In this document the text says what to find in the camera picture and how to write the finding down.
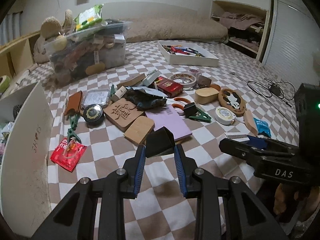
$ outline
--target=stuffed toy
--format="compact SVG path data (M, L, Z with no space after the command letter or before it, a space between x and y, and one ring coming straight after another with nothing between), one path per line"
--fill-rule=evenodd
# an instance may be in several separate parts
M75 22L72 19L72 11L67 9L65 19L61 24L60 21L51 16L44 20L40 29L40 37L34 46L34 61L36 63L45 63L49 61L49 57L44 49L44 44L59 37L60 41L55 45L57 50L63 50L67 44L64 34L68 34L75 28Z

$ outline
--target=metal screw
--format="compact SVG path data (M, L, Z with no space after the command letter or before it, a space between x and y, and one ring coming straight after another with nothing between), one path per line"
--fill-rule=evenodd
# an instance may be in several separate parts
M89 182L89 178L88 177L83 177L80 179L80 183L81 184L87 184Z
M201 169L201 168L196 168L196 169L195 169L195 174L197 174L197 175L202 175L202 174L204 174L204 170Z
M241 182L241 179L237 176L233 176L231 178L231 181L234 183L234 184L239 184Z
M124 175L125 172L126 172L126 170L122 169L122 168L116 170L116 174L118 174L118 175Z

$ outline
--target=clear plastic bin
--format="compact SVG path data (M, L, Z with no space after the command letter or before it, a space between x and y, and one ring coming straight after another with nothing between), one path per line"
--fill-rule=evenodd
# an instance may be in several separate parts
M130 22L106 22L44 45L60 85L124 64Z

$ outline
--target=panda picture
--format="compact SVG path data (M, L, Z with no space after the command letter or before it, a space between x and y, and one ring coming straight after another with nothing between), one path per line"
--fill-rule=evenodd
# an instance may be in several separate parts
M232 106L234 109L240 108L241 99L236 92L230 94L225 90L223 93L226 95L223 99L227 102L228 106Z

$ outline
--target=pink notebook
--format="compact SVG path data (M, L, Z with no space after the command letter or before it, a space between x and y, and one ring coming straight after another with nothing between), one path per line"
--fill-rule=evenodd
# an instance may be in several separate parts
M155 122L154 130L166 127L173 133L174 140L180 140L192 134L184 120L171 105L146 110L146 116Z

